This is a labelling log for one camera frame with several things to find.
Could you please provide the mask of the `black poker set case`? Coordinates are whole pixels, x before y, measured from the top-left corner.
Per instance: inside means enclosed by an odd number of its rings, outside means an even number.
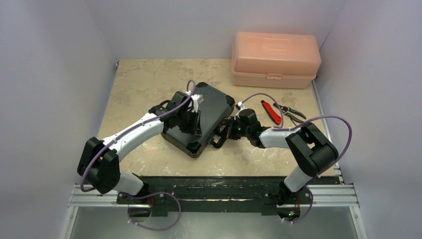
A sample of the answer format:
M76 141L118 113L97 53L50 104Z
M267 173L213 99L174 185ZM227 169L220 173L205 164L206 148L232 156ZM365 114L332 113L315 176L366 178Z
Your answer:
M203 96L199 104L200 126L202 135L183 133L178 127L166 129L161 136L182 150L192 158L197 158L213 140L215 129L220 127L225 118L229 117L234 109L235 100L232 96L200 82L197 84L195 94Z

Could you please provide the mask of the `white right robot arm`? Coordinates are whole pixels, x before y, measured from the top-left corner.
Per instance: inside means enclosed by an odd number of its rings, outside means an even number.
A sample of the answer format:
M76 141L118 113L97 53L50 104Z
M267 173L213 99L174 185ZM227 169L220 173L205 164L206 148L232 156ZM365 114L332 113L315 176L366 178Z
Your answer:
M222 147L228 139L245 137L258 148L285 148L291 151L297 166L279 184L278 205L294 201L299 191L339 156L336 147L310 122L297 129L279 131L274 127L262 126L255 111L245 109L225 119L222 126L222 130L216 131L219 140L211 142L215 148Z

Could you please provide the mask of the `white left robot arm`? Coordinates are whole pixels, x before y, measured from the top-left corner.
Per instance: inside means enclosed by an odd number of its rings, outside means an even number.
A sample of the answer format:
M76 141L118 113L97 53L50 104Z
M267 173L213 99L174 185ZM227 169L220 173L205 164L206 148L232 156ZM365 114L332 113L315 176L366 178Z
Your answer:
M137 204L144 203L148 199L145 182L134 174L121 173L120 162L138 146L168 129L178 127L184 133L201 135L199 105L203 100L202 95L191 91L178 91L171 100L153 106L122 131L104 139L88 139L77 167L82 177L81 190L88 191L84 187L88 182L101 194L116 190L129 194Z

